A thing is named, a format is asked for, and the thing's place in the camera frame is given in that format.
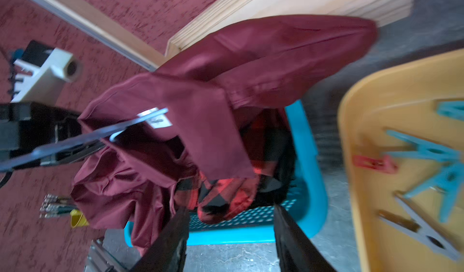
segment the red clothespin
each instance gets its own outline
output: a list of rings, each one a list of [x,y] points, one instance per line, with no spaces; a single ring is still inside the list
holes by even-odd
[[[362,155],[355,155],[353,156],[353,164],[357,167],[388,174],[394,174],[398,170],[398,167],[395,165],[390,155],[385,155],[383,159],[373,159]]]

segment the yellow tray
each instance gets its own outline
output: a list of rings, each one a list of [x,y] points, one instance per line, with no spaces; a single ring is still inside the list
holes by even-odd
[[[399,170],[394,175],[352,164],[353,155],[380,158],[382,152],[406,145],[386,135],[386,129],[464,151],[464,122],[435,112],[437,102],[443,100],[464,100],[464,49],[376,72],[354,85],[341,102],[338,125],[364,272],[464,272],[463,259],[454,262],[435,254],[377,217],[383,209],[408,218],[392,193],[408,191],[436,174],[439,164],[395,158]],[[460,247],[464,247],[463,195],[461,190],[448,222],[441,224]],[[429,189],[412,200],[437,220],[438,192]]]

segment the red carpet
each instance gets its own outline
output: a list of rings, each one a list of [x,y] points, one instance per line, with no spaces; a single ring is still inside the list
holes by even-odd
[[[85,0],[164,54],[168,39],[216,0]]]
[[[0,0],[0,47],[32,39],[72,52],[84,64],[57,105],[81,111],[111,85],[145,70],[28,0]],[[0,101],[8,102],[8,64],[0,56]],[[69,194],[80,163],[15,172],[0,189],[0,271],[82,272],[90,241],[104,231],[70,229],[69,218],[39,220],[47,193]]]

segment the wooden board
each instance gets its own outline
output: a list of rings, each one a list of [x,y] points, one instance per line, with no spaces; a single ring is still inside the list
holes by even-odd
[[[149,70],[166,62],[163,54],[84,0],[32,0]]]
[[[172,57],[207,34],[251,18],[280,14],[336,14],[376,20],[379,26],[408,16],[413,0],[217,0],[168,42]]]

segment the yellow cup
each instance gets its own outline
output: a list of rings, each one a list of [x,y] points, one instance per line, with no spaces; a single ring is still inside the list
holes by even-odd
[[[84,214],[78,209],[71,211],[71,228],[88,226],[89,222],[85,218]]]

